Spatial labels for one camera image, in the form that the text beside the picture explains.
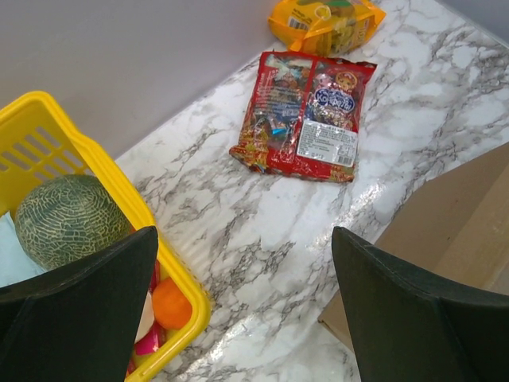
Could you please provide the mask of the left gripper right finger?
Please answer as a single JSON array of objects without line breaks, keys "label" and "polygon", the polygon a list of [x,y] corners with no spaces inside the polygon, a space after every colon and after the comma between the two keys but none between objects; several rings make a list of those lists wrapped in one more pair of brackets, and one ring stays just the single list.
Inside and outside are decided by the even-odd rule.
[{"label": "left gripper right finger", "polygon": [[413,265],[343,227],[332,257],[363,381],[506,381],[508,297]]}]

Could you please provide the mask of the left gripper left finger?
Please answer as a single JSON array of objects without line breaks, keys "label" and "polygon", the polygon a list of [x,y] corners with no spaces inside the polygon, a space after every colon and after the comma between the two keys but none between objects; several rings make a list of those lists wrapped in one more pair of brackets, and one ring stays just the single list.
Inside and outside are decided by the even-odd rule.
[{"label": "left gripper left finger", "polygon": [[158,250],[154,226],[1,289],[3,381],[122,381]]}]

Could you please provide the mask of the brown cardboard express box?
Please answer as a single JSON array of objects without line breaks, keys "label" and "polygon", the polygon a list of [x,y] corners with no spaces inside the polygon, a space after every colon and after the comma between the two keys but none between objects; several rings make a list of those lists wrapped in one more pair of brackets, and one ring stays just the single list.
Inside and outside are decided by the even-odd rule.
[{"label": "brown cardboard express box", "polygon": [[367,248],[452,281],[508,293],[508,145],[427,181]]}]

